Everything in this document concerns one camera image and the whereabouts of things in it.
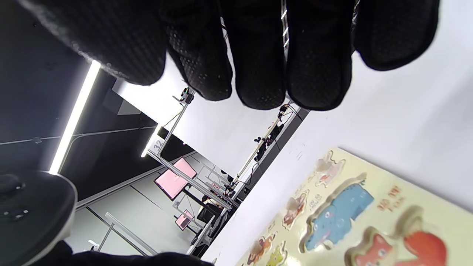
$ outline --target black glove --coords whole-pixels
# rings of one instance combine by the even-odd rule
[[[343,100],[353,46],[376,70],[419,57],[434,37],[439,5],[361,0],[352,34],[355,0],[287,0],[283,37],[280,0],[19,1],[70,47],[128,82],[156,82],[167,51],[189,86],[212,101],[232,91],[223,17],[241,101],[271,109],[287,90],[311,110],[330,110]]]

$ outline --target chair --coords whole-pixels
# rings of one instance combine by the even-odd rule
[[[197,219],[204,223],[208,223],[210,222],[212,217],[215,215],[215,218],[210,224],[211,226],[214,226],[215,222],[217,222],[217,219],[219,218],[223,210],[210,203],[207,203],[206,206],[209,207],[212,210],[212,212],[207,210],[207,208],[203,208],[202,211],[200,211],[199,214],[197,215]]]

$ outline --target led light strip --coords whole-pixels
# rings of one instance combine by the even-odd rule
[[[87,102],[87,98],[90,94],[92,86],[94,85],[95,78],[97,77],[99,70],[100,63],[95,60],[92,61],[86,79],[84,80],[84,84],[82,84],[82,88],[80,89],[79,97],[77,97],[76,104],[74,105],[74,109],[72,110],[69,121],[67,122],[64,134],[62,134],[61,142],[59,143],[58,150],[54,156],[53,163],[49,169],[49,173],[52,175],[57,175],[60,171],[64,155],[66,154],[67,148],[69,147],[70,139],[74,134],[74,130],[76,129],[77,123],[79,122],[80,115],[82,110],[84,110],[84,106]]]

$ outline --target ceiling light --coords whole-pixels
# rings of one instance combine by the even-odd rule
[[[74,109],[72,110],[69,121],[67,122],[64,134],[62,134],[61,142],[59,143],[58,150],[56,151],[56,155],[54,156],[53,163],[51,164],[51,168],[49,169],[49,173],[52,175],[57,175],[59,172],[59,168],[61,168],[62,160],[64,159],[64,155],[66,154],[70,139],[72,137],[72,134],[74,134],[74,130],[76,129],[77,123],[79,122],[80,114],[84,109],[87,98],[90,94],[90,90],[94,85],[94,81],[97,77],[99,70],[100,63],[95,60],[92,61],[84,84],[82,84],[82,88],[80,89],[79,97],[77,97],[76,104],[74,105]]]
[[[154,141],[154,138],[155,138],[155,136],[158,134],[158,131],[159,131],[160,129],[161,129],[161,126],[156,125],[156,128],[154,129],[153,134],[151,135],[151,137],[149,137],[149,140],[148,140],[148,143],[146,144],[145,149],[144,149],[143,152],[141,153],[141,157],[142,157],[142,158],[146,156],[147,151],[148,151],[148,147],[151,146],[151,143]]]

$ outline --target ceiling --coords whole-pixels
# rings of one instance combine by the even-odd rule
[[[0,18],[0,169],[48,170],[89,64],[14,0],[0,1]],[[111,90],[115,81],[99,72],[76,134],[136,130],[74,141],[61,174],[76,185],[79,200],[160,165],[140,157],[154,131],[143,127],[156,123],[140,112],[119,115],[123,99]],[[163,157],[192,151],[173,136]]]

